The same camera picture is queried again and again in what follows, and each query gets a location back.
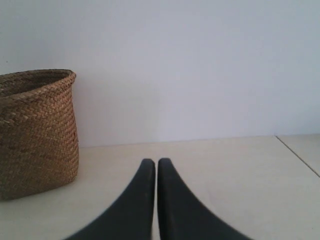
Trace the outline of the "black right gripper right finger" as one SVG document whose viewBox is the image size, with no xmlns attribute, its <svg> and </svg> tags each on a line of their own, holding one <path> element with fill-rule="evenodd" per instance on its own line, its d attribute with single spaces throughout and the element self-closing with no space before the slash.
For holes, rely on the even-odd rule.
<svg viewBox="0 0 320 240">
<path fill-rule="evenodd" d="M 162 240 L 250 239 L 199 201 L 169 158 L 158 161 L 157 214 Z"/>
</svg>

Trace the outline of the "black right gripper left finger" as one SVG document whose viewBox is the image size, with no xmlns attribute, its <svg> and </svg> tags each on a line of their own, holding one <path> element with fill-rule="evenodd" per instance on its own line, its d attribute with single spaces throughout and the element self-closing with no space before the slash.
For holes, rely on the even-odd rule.
<svg viewBox="0 0 320 240">
<path fill-rule="evenodd" d="M 143 159 L 123 193 L 98 218 L 69 240 L 150 240 L 155 204 L 156 168 Z"/>
</svg>

